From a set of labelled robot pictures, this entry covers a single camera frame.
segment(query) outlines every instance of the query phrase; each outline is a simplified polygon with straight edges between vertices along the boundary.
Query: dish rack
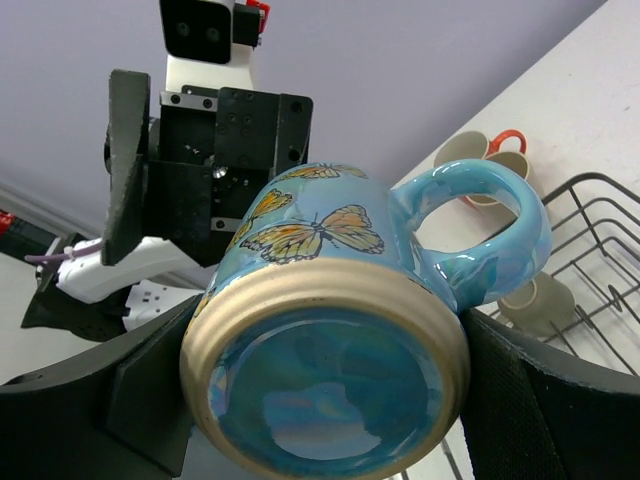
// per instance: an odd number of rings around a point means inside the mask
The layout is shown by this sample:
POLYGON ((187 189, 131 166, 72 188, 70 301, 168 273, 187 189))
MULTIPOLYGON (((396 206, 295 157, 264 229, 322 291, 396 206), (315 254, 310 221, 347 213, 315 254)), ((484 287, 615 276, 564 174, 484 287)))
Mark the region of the dish rack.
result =
MULTIPOLYGON (((553 231, 544 271, 567 285, 574 321, 545 343, 579 358, 640 372, 640 197, 600 173, 578 175, 543 199, 553 231)), ((492 317, 495 303, 481 308, 492 317)))

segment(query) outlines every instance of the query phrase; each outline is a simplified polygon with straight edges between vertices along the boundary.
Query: glazed blue mug bottom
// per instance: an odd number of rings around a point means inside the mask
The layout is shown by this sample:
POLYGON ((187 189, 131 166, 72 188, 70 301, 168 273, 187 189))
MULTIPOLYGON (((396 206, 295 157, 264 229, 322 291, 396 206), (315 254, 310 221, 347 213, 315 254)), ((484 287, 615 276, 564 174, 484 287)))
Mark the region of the glazed blue mug bottom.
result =
POLYGON ((457 317, 381 266, 257 270, 189 327, 181 373, 203 433, 267 478, 380 479, 434 448, 469 377, 457 317))

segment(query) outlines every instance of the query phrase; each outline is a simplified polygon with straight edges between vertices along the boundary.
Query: red mug handle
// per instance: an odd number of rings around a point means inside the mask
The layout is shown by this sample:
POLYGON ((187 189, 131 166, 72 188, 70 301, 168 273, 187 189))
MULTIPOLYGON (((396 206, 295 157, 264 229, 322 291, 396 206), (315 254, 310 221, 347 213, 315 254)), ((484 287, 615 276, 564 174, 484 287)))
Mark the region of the red mug handle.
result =
POLYGON ((520 153, 526 153, 527 139, 525 138, 524 134, 518 130, 505 130, 489 142, 489 150, 487 151, 487 155, 498 152, 500 150, 502 142, 511 137, 516 137, 518 140, 520 140, 520 153))

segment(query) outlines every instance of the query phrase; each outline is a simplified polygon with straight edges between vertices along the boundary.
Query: mug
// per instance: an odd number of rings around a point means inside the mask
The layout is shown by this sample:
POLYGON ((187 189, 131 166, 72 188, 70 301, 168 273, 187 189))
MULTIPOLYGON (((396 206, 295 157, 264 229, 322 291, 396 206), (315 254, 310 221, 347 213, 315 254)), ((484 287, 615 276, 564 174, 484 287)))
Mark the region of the mug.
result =
MULTIPOLYGON (((446 141, 438 150, 433 159, 434 168, 440 167, 445 163, 464 158, 480 158, 484 159, 488 155, 492 155, 500 151, 500 147, 505 140, 509 138, 517 138, 520 140, 520 153, 527 151, 527 139, 519 130, 505 130, 498 134, 493 140, 490 140, 484 133, 478 131, 462 132, 454 135, 446 141)), ((471 205, 467 197, 461 199, 467 205, 471 205)))
POLYGON ((514 328, 534 337, 551 337, 576 319, 573 293, 545 272, 498 300, 498 308, 514 328))
POLYGON ((464 402, 457 314, 527 283, 550 240, 535 192, 493 162, 452 162, 394 190, 347 165, 285 172, 249 209, 185 334, 180 372, 196 424, 266 478, 405 470, 464 402), (420 246, 431 212, 476 193, 519 218, 465 251, 420 246))
MULTIPOLYGON (((517 173, 522 177, 538 194, 539 197, 543 196, 542 187, 538 181, 537 176, 533 170, 531 162, 524 153, 521 152, 498 152, 486 157, 486 160, 499 163, 500 165, 507 167, 509 170, 517 173)), ((505 205, 497 200, 485 197, 482 195, 470 195, 467 200, 471 206, 477 210, 482 211, 486 215, 495 218, 501 224, 506 224, 513 221, 515 218, 514 213, 509 210, 505 205)))

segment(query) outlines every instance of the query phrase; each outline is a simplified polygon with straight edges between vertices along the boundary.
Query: blue mug handle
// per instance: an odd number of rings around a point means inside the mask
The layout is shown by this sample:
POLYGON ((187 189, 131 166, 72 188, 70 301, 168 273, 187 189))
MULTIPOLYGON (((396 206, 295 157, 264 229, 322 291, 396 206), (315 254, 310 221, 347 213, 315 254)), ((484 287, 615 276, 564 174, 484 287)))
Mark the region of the blue mug handle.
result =
POLYGON ((506 230, 467 250, 422 249, 423 262, 432 265, 449 285, 456 313, 517 290, 542 269, 551 254, 551 227, 538 195, 519 175, 495 162, 450 162, 394 189, 393 195, 404 207, 405 220, 414 232, 435 209, 466 195, 492 197, 518 215, 506 230))

